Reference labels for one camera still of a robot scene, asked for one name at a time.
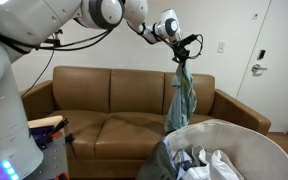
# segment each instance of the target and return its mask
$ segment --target blue light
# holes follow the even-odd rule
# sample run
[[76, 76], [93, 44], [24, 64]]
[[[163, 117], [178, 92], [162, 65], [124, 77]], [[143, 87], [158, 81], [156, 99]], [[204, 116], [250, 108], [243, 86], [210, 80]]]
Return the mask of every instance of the blue light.
[[9, 175], [12, 175], [12, 174], [15, 173], [15, 171], [14, 171], [13, 168], [9, 168], [9, 169], [7, 169], [7, 173], [8, 173]]
[[12, 180], [19, 180], [19, 177], [17, 174], [14, 174], [11, 178], [12, 178]]
[[2, 161], [2, 165], [5, 169], [10, 168], [11, 164], [10, 162], [8, 162], [7, 160]]
[[11, 180], [19, 180], [20, 178], [16, 174], [14, 168], [12, 167], [11, 163], [8, 160], [3, 160], [2, 167], [4, 168], [4, 172], [8, 174], [9, 179]]

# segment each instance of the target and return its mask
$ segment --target sofa backrest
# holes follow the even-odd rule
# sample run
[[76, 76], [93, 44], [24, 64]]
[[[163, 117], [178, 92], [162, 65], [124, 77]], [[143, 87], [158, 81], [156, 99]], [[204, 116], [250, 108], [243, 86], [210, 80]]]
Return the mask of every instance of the sofa backrest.
[[109, 112], [110, 69], [58, 66], [53, 94], [60, 110]]
[[[167, 114], [176, 88], [172, 87], [175, 73], [165, 73], [163, 114]], [[195, 114], [207, 115], [214, 101], [215, 78], [211, 75], [192, 74], [193, 88], [197, 98]]]
[[111, 112], [162, 114], [163, 93], [163, 72], [121, 69], [111, 72]]
[[[53, 74], [53, 94], [59, 110], [147, 112], [167, 114], [175, 87], [174, 73], [58, 66]], [[207, 115], [212, 107], [215, 79], [193, 74], [197, 96], [195, 113]]]

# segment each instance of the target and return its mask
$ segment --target door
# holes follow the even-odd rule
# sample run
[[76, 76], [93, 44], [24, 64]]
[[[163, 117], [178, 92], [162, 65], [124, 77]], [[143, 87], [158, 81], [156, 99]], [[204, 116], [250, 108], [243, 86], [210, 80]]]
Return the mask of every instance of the door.
[[271, 1], [237, 99], [269, 118], [271, 132], [288, 130], [288, 1]]

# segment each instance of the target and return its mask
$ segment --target teal cloth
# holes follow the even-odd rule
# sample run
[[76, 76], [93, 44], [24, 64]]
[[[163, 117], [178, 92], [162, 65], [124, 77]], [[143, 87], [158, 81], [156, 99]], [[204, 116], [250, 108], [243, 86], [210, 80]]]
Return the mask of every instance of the teal cloth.
[[164, 125], [165, 132], [187, 126], [197, 104], [193, 89], [193, 77], [186, 66], [183, 68], [182, 65], [178, 65], [172, 86], [177, 89], [167, 114]]

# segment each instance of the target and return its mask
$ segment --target white laundry basket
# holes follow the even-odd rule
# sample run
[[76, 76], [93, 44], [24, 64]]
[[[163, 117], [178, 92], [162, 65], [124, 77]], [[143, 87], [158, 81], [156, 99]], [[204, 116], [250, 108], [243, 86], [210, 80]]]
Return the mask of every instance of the white laundry basket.
[[224, 121], [187, 126], [166, 137], [174, 157], [201, 144], [207, 152], [222, 150], [246, 180], [288, 180], [288, 155], [267, 137]]

